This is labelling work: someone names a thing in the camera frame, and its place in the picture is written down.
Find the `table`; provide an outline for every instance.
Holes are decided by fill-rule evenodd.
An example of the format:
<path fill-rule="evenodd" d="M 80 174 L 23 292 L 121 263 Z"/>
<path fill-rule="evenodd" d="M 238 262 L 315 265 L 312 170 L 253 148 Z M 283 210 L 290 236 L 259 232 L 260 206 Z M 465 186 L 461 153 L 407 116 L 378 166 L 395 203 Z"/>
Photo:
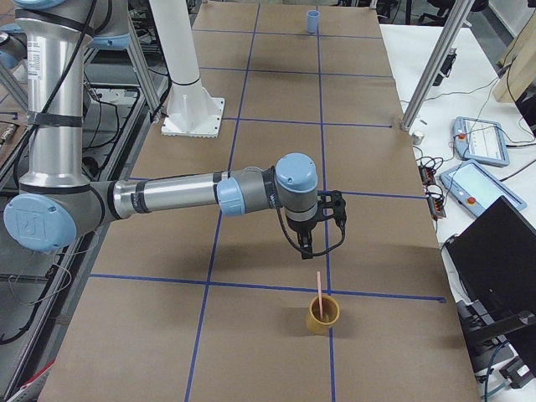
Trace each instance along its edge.
<path fill-rule="evenodd" d="M 374 10 L 207 3 L 204 85 L 217 139 L 145 140 L 153 178 L 310 155 L 348 203 L 347 243 L 302 261 L 273 211 L 216 208 L 114 223 L 40 397 L 62 400 L 477 401 L 469 359 Z M 315 248 L 338 233 L 318 226 Z M 316 271 L 342 316 L 307 333 Z"/>
<path fill-rule="evenodd" d="M 436 40 L 439 38 L 441 28 L 383 25 L 381 29 L 393 69 L 393 76 L 396 79 L 399 97 L 402 101 L 407 101 L 415 90 Z M 450 92 L 468 92 L 495 82 L 494 80 L 497 78 L 495 70 L 489 64 L 486 55 L 469 28 L 461 30 L 454 47 L 457 48 L 458 56 L 451 76 L 443 80 L 441 86 L 432 87 L 427 98 Z M 480 115 L 482 119 L 499 121 L 505 132 L 514 141 L 530 141 L 531 136 L 523 130 L 529 130 L 528 126 L 525 121 L 520 121 L 521 115 L 516 106 L 496 102 L 492 95 L 488 99 L 492 88 L 493 85 L 489 85 L 471 94 L 443 95 L 436 100 L 426 101 L 410 130 L 421 130 L 425 133 L 425 139 L 420 144 L 420 149 L 424 155 L 444 157 L 445 159 L 452 157 L 452 150 L 449 146 L 452 122 L 457 116 L 477 117 L 485 103 Z M 405 108 L 407 103 L 402 102 L 402 106 Z M 534 160 L 536 158 L 536 149 L 534 148 L 536 147 L 509 148 L 511 163 L 508 167 L 486 166 L 486 169 L 496 177 L 504 178 Z M 460 164 L 460 162 L 459 157 L 454 157 L 453 160 L 446 162 L 439 169 L 438 174 Z M 526 171 L 505 182 L 528 203 L 528 207 L 521 213 L 532 226 L 536 226 L 536 203 L 533 199 L 533 195 L 536 194 L 536 183 L 533 180 L 535 171 L 536 166 L 529 167 Z M 473 215 L 456 202 L 452 196 L 449 196 L 447 200 L 446 215 L 446 219 L 440 220 L 438 224 L 437 239 L 440 243 L 453 234 L 460 234 L 474 220 Z M 444 251 L 443 257 L 446 269 L 450 272 L 449 280 L 456 300 L 467 301 L 446 251 Z M 493 398 L 496 401 L 522 402 L 533 400 L 535 396 L 536 381 L 531 381 L 523 389 L 501 391 Z"/>

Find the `white robotic arm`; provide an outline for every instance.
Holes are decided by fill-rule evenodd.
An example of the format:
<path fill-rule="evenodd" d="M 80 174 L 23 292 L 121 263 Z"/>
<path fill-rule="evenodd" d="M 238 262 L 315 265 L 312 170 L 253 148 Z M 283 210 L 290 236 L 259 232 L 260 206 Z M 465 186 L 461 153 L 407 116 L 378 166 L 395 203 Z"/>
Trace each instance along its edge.
<path fill-rule="evenodd" d="M 250 167 L 148 181 L 92 182 L 81 171 L 83 50 L 128 45 L 126 0 L 14 0 L 28 40 L 29 170 L 4 211 L 9 234 L 31 250 L 51 252 L 97 227 L 132 214 L 219 204 L 226 215 L 275 208 L 302 258 L 344 241 L 340 192 L 319 193 L 314 162 L 299 153 L 265 171 Z M 298 245 L 285 230 L 298 234 Z M 334 219 L 342 238 L 312 252 L 312 229 Z"/>

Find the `pink stick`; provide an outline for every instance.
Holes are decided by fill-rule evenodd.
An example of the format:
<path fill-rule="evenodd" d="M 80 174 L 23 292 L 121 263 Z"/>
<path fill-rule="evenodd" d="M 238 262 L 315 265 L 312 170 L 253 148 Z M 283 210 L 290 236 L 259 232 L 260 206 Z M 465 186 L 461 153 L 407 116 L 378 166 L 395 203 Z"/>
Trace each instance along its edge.
<path fill-rule="evenodd" d="M 320 319 L 323 320 L 324 311 L 322 309 L 322 281 L 320 278 L 320 271 L 317 271 L 318 306 L 320 307 Z"/>

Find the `yellow cup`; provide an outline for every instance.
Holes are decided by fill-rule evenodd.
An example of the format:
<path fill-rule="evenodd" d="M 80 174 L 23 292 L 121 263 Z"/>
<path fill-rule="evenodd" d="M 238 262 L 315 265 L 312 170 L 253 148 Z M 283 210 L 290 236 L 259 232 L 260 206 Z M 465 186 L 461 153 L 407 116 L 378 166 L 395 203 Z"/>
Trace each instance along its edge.
<path fill-rule="evenodd" d="M 311 301 L 305 317 L 307 329 L 315 335 L 326 335 L 327 330 L 337 322 L 340 316 L 340 308 L 337 301 L 328 295 L 322 295 L 323 319 L 320 319 L 320 306 L 318 296 Z"/>

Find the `cup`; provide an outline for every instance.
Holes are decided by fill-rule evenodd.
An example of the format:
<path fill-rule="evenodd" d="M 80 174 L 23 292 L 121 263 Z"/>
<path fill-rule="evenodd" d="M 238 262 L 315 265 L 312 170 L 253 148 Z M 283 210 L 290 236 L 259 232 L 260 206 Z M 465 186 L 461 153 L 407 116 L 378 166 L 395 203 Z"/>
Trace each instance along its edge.
<path fill-rule="evenodd" d="M 328 295 L 322 295 L 323 319 L 320 318 L 320 306 L 318 296 L 311 301 L 305 317 L 305 325 L 315 335 L 326 335 L 327 330 L 337 322 L 340 309 L 337 301 Z"/>
<path fill-rule="evenodd" d="M 318 31 L 318 19 L 320 19 L 320 12 L 317 10 L 307 11 L 307 32 L 315 34 Z"/>

